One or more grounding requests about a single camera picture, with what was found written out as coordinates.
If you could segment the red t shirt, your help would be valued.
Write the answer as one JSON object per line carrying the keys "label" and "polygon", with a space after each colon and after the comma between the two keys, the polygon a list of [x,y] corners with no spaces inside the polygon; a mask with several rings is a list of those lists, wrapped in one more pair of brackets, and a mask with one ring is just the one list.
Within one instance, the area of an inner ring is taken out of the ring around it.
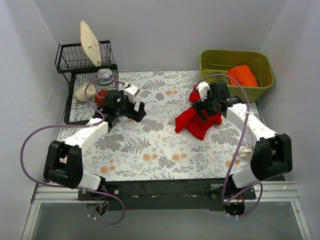
{"label": "red t shirt", "polygon": [[193,107],[182,112],[175,118],[175,132],[179,133],[183,129],[187,129],[195,138],[203,140],[209,128],[222,123],[222,114],[217,113],[214,116],[209,116],[204,110],[202,113],[205,115],[206,121],[200,118]]}

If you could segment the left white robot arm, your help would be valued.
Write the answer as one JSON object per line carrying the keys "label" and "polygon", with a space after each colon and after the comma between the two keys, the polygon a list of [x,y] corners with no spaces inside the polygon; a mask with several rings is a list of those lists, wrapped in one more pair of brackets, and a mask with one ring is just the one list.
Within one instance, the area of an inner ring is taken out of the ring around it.
{"label": "left white robot arm", "polygon": [[84,128],[63,141],[51,142],[43,171],[44,179],[70,189],[89,189],[89,194],[95,200],[103,199],[107,193],[102,184],[104,178],[84,171],[83,153],[107,134],[119,122],[119,118],[127,117],[141,122],[146,112],[143,102],[135,110],[139,92],[140,89],[134,85],[120,91],[108,91],[104,103],[97,107]]}

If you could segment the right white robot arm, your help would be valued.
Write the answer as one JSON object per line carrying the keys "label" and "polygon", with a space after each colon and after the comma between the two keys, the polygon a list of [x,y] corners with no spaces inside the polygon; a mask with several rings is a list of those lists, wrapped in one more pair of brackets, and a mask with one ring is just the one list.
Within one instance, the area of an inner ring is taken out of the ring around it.
{"label": "right white robot arm", "polygon": [[210,84],[201,81],[194,86],[194,91],[200,99],[192,107],[203,121],[207,116],[222,114],[242,131],[240,138],[247,139],[253,147],[249,167],[226,174],[222,191],[230,198],[237,199],[251,186],[292,171],[291,138],[265,126],[250,113],[249,103],[230,95],[224,81]]}

